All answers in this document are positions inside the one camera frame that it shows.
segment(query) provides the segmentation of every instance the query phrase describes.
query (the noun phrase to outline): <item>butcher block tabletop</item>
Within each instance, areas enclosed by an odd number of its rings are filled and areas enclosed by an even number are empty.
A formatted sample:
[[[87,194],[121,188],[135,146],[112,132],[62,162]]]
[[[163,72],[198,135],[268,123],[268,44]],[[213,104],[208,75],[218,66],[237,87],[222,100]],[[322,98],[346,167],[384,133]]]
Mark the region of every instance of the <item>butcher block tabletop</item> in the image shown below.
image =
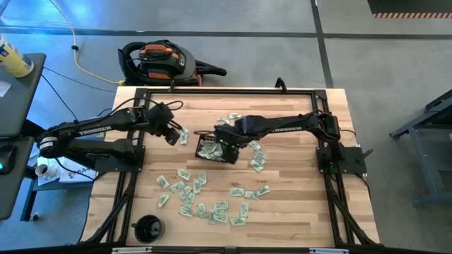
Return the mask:
[[[119,87],[114,105],[134,97],[137,88],[141,87]],[[143,141],[146,146],[145,161],[143,170],[138,175],[130,224],[147,214],[161,218],[166,226],[165,235],[152,243],[152,246],[333,247],[325,183],[317,168],[315,156],[318,143],[312,134],[306,131],[278,133],[261,139],[259,144],[267,154],[267,160],[265,169],[259,174],[249,165],[253,157],[253,149],[250,147],[240,150],[239,159],[234,165],[194,157],[199,136],[194,135],[193,131],[213,130],[219,117],[229,116],[232,112],[242,116],[261,115],[267,118],[305,114],[312,111],[310,96],[202,94],[204,87],[189,89],[199,89],[200,93],[152,93],[151,99],[156,102],[184,102],[180,110],[173,111],[174,120],[187,128],[190,134],[187,145],[180,145],[178,142],[171,146],[163,137],[146,133]],[[327,89],[326,93],[330,111],[338,117],[342,130],[352,131],[345,91]],[[124,107],[132,105],[133,102],[130,102]],[[342,131],[341,136],[340,141],[345,146],[356,145],[353,133]],[[126,138],[126,132],[110,131],[106,134],[106,141],[119,138]],[[190,180],[178,177],[178,169],[186,169],[191,173]],[[156,178],[163,175],[171,185],[183,180],[193,187],[193,180],[200,171],[207,173],[207,184],[202,186],[201,194],[196,195],[194,216],[182,216],[179,214],[182,201],[177,193],[172,193],[170,188],[164,190]],[[92,236],[109,214],[118,176],[119,173],[107,173],[94,182],[82,240]],[[368,236],[379,242],[366,185],[353,174],[343,175],[343,178],[351,214]],[[270,186],[271,192],[262,195],[260,200],[230,197],[230,188],[257,191],[264,186]],[[158,198],[163,193],[169,194],[170,198],[165,206],[157,208]],[[229,201],[230,218],[238,217],[240,202],[249,202],[249,216],[245,226],[230,226],[220,222],[211,225],[207,219],[198,217],[197,204],[205,203],[211,209],[215,202],[224,200]],[[123,216],[124,208],[118,216],[115,240],[120,234]],[[341,236],[346,241],[342,216],[338,215],[338,221]],[[136,240],[131,227],[126,244],[142,245]]]

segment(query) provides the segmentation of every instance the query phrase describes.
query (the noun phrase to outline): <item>concrete floor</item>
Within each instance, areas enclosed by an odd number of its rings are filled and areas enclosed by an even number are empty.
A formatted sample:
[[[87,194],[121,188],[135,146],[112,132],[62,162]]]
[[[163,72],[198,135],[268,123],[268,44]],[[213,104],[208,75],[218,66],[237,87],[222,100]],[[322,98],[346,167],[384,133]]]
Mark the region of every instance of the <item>concrete floor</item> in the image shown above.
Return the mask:
[[[110,30],[315,32],[309,0],[116,0],[56,1],[77,28]],[[451,34],[452,20],[377,20],[366,1],[318,0],[324,32],[381,34]],[[183,15],[166,15],[168,10]],[[133,13],[128,22],[118,18]],[[0,20],[7,25],[64,28],[64,20],[47,0],[11,0]],[[104,83],[73,63],[71,36],[6,34],[22,52],[44,52],[46,66],[103,89]],[[80,63],[112,80],[122,79],[116,50],[128,42],[161,37],[77,36]],[[197,59],[228,70],[206,85],[270,87],[283,77],[290,87],[325,87],[317,39],[275,37],[166,37],[189,49]],[[387,246],[452,252],[452,203],[415,209],[413,197],[426,194],[411,142],[392,141],[388,133],[422,112],[422,107],[451,89],[452,41],[326,40],[335,87],[345,88],[357,139],[368,157],[372,206],[381,242]],[[112,105],[114,93],[92,90],[44,70],[80,119]],[[85,97],[89,103],[80,103]],[[28,118],[43,127],[71,121],[70,113],[41,82]],[[38,193],[35,212],[42,220],[19,222],[27,180],[13,216],[0,222],[0,250],[76,243],[85,221],[90,190]]]

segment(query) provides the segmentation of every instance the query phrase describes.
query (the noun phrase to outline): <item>black cup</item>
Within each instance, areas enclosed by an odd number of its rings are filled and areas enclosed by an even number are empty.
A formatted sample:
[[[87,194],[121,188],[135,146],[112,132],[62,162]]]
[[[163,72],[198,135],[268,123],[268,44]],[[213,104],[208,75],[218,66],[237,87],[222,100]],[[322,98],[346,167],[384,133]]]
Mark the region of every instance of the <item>black cup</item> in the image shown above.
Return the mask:
[[[165,224],[154,215],[141,217],[132,227],[135,228],[135,237],[140,243],[153,243],[162,238],[165,232]]]

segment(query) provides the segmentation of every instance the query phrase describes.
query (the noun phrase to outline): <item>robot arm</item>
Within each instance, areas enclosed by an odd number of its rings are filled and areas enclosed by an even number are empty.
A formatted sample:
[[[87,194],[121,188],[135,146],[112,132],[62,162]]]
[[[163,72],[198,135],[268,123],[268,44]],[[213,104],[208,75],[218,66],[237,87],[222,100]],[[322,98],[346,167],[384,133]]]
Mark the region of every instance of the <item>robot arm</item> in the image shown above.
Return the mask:
[[[320,141],[328,143],[332,156],[341,157],[338,119],[327,113],[315,111],[298,116],[266,119],[262,116],[245,116],[234,126],[215,126],[215,141],[222,145],[222,159],[234,164],[239,156],[239,148],[244,148],[253,140],[260,140],[271,133],[309,131]]]
[[[171,109],[163,103],[151,109],[129,107],[103,117],[51,127],[37,138],[40,154],[46,158],[68,157],[96,171],[130,171],[139,169],[144,157],[144,147],[132,145],[128,139],[114,142],[76,139],[105,131],[146,131],[174,145],[179,139]]]

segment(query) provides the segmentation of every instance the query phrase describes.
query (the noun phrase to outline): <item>yellow cable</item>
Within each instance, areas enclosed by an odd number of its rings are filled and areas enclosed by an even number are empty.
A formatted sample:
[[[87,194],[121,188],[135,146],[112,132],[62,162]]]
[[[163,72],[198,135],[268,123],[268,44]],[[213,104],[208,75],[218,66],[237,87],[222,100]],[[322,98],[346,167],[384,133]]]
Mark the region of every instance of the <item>yellow cable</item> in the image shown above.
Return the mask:
[[[63,18],[64,18],[64,19],[66,20],[66,22],[68,23],[69,28],[71,29],[71,32],[72,32],[73,45],[74,45],[74,46],[77,46],[77,42],[76,42],[76,33],[73,31],[73,27],[72,27],[71,22],[69,22],[69,20],[68,20],[68,18],[66,17],[66,15],[64,15],[64,13],[60,10],[60,8],[58,8],[58,6],[57,6],[52,0],[49,0],[49,1],[50,1],[50,3],[53,4],[53,6],[55,6],[55,8],[60,12],[60,14],[63,16]],[[90,74],[90,75],[92,75],[92,76],[94,76],[94,77],[96,77],[96,78],[99,78],[100,80],[103,80],[103,81],[105,81],[105,82],[108,82],[108,83],[111,83],[111,84],[118,84],[118,85],[123,85],[123,84],[124,84],[124,80],[111,81],[111,80],[109,80],[109,79],[103,78],[103,77],[101,77],[101,76],[99,76],[99,75],[96,75],[96,74],[94,74],[94,73],[91,73],[90,71],[85,70],[82,66],[80,66],[80,65],[78,64],[78,62],[77,62],[77,53],[76,53],[76,52],[77,52],[77,49],[73,49],[73,61],[76,63],[76,65],[77,65],[77,67],[79,67],[79,69],[81,69],[82,71],[85,71],[86,73],[88,73],[88,74]]]

